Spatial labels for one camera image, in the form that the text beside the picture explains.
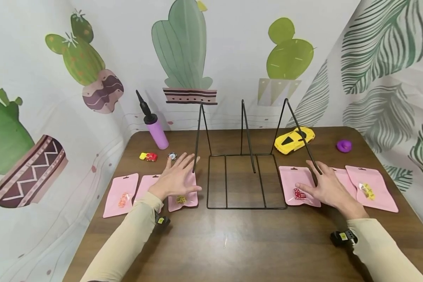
pink ziplock pouch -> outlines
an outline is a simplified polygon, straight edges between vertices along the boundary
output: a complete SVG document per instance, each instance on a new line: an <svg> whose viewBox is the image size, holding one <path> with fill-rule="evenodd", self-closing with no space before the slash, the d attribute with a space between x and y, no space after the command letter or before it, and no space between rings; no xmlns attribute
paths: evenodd
<svg viewBox="0 0 423 282"><path fill-rule="evenodd" d="M190 173L185 179L185 186L196 186L196 174ZM182 207L196 207L199 204L197 192L191 192L187 195L169 196L168 210L170 212L181 209Z"/></svg>
<svg viewBox="0 0 423 282"><path fill-rule="evenodd" d="M379 208L393 213L398 212L398 207L387 190L380 172L356 166L345 167L352 184L356 187L358 202L366 207ZM371 196L367 195L367 188L371 190L368 193Z"/></svg>
<svg viewBox="0 0 423 282"><path fill-rule="evenodd" d="M103 218L128 213L132 209L132 198L137 185L137 173L114 178L105 202Z"/></svg>
<svg viewBox="0 0 423 282"><path fill-rule="evenodd" d="M138 191L135 196L135 200L144 196L144 194L149 190L149 188L154 185L160 175L144 175L141 178L141 183L139 184ZM188 174L185 179L186 186L196 185L196 175L194 173ZM199 199L197 198L197 192L192 192L187 195L179 196L169 196L168 197L168 210L170 212L181 209L183 206L186 207L196 207L199 204Z"/></svg>
<svg viewBox="0 0 423 282"><path fill-rule="evenodd" d="M332 167L332 169L334 170L338 180L340 181L340 183L343 184L343 186L346 188L348 193L354 199L357 200L357 188L352 184L350 176L348 175L348 172L346 171L346 169L334 168L334 167Z"/></svg>
<svg viewBox="0 0 423 282"><path fill-rule="evenodd" d="M280 166L279 172L286 204L291 206L307 204L313 207L321 207L320 201L295 187L295 184L299 182L315 188L312 173L307 167Z"/></svg>

black metal wire stand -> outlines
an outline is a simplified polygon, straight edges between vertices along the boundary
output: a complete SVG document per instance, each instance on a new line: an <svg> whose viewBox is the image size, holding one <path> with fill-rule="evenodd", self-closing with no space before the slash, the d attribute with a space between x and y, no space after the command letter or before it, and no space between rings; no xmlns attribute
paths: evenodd
<svg viewBox="0 0 423 282"><path fill-rule="evenodd" d="M207 134L207 140L208 140L208 148L210 151L210 155L208 158L208 175L207 175L207 208L211 209L211 210L285 210L288 205L285 203L284 201L284 206L282 207L267 207L267 203L266 203L266 199L265 199L265 191L263 189L263 180L262 180L262 175L260 174L260 166L259 166L259 155L271 155L273 157L274 160L274 164L276 165L276 170L277 170L277 176L279 178L279 183L280 183L280 190L282 191L282 196L283 199L285 199L285 194L284 194L284 190L282 187L282 179L280 178L280 172L279 172L279 166L277 166L277 161L276 161L276 156L273 154L273 149L274 149L274 143L276 142L276 138L277 138L277 133L279 131L279 127L280 127L280 123L282 121L282 116L284 114L284 109L285 109L285 104L288 104L289 110L291 112L291 115L293 116L294 120L295 120L295 124L298 127L298 131L300 133L301 136L304 136L303 132L301 131L301 128L298 124L298 121L295 117L295 114L293 113L293 110L291 109L290 103L288 101L288 99L286 98L284 100L284 104L282 106L282 112L280 113L280 117L279 117L279 123L277 124L277 128L276 128L276 134L274 135L274 140L273 140L273 145L271 147L271 151L269 153L264 153L264 154L253 154L252 151L252 145L251 145L251 137L250 137L250 133L249 133L249 126L248 126L248 119L246 116L246 107L244 106L244 100L241 100L241 142L240 142L240 154L212 154L212 146L210 143L210 136L208 134L208 127L207 127L207 122L206 122L206 118L205 118L205 111L204 111L204 107L203 104L200 104L200 108L199 108L199 119L197 122L197 134L196 134L196 149L195 149L195 155L194 155L194 166L193 166L193 172L195 172L196 170L196 157L197 157L197 149L199 147L199 133L200 133L200 128L201 128L201 116L203 116L204 119L204 124L205 124L205 131ZM246 135L248 137L248 145L249 145L249 154L243 154L242 153L242 136L243 136L243 121L246 125ZM321 173L321 170L319 170L318 166L315 163L315 160L313 160L312 154L310 153L309 147L307 146L307 142L303 139L305 147L307 149L307 153L309 154L310 159L313 162L313 165L315 166L316 170ZM252 164L252 170L254 173L257 173L255 170L255 164L254 164L254 156L255 159L257 161L257 169L258 169L258 177L260 179L260 190L262 193L262 197L263 197L263 206L264 207L257 207L257 208L253 208L253 207L229 207L229 203L228 203L228 187L227 187L227 157L235 157L235 156L241 156L241 155L249 155L251 157L251 164ZM225 188L226 188L226 207L210 207L209 206L209 195L210 195L210 160L212 157L224 157L224 181L225 181Z"/></svg>

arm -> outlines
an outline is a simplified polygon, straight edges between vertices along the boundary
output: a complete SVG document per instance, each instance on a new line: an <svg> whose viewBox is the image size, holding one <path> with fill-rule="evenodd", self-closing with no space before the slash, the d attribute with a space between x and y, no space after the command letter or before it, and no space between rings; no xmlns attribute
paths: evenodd
<svg viewBox="0 0 423 282"><path fill-rule="evenodd" d="M348 227L359 240L353 253L366 265L373 281L423 281L420 271L376 219L348 220Z"/></svg>
<svg viewBox="0 0 423 282"><path fill-rule="evenodd" d="M161 210L162 206L161 200L152 193L135 201L132 210L105 242L80 281L121 281L149 239L155 227L154 212Z"/></svg>
<svg viewBox="0 0 423 282"><path fill-rule="evenodd" d="M121 281L149 239L155 227L154 213L161 210L163 200L168 196L202 190L199 186L185 186L185 178L193 169L193 157L194 154L187 157L183 153L172 166L168 157L158 181L142 199L135 201L132 210L105 242L80 282Z"/></svg>
<svg viewBox="0 0 423 282"><path fill-rule="evenodd" d="M401 252L381 224L376 219L370 219L362 204L346 191L334 170L317 161L322 171L320 175L311 161L307 163L316 175L318 186L312 188L301 183L296 186L342 213L349 229L358 239L353 253L366 265L372 279L375 282L422 282L423 275Z"/></svg>

purple balloon pump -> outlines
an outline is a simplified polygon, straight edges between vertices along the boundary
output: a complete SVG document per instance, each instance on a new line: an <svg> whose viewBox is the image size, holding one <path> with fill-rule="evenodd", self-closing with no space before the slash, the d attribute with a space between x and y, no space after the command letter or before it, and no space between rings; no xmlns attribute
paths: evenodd
<svg viewBox="0 0 423 282"><path fill-rule="evenodd" d="M342 153L348 153L352 149L352 143L349 140L340 140L337 142L337 149Z"/></svg>
<svg viewBox="0 0 423 282"><path fill-rule="evenodd" d="M158 116L150 112L149 106L147 106L147 103L143 100L138 90L136 91L136 95L138 95L139 106L145 115L144 123L147 125L147 129L149 129L149 132L152 135L152 138L154 139L158 148L160 150L166 149L169 146L169 142L166 139L165 132L161 127Z"/></svg>

black pump nozzle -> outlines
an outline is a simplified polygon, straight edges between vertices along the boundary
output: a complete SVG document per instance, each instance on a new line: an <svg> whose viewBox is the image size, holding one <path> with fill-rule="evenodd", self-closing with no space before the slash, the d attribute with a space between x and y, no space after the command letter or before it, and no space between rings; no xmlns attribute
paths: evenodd
<svg viewBox="0 0 423 282"><path fill-rule="evenodd" d="M139 106L145 115L144 123L147 125L154 124L158 120L157 116L150 111L149 106L147 106L147 103L143 100L138 90L136 90L136 95L138 96Z"/></svg>

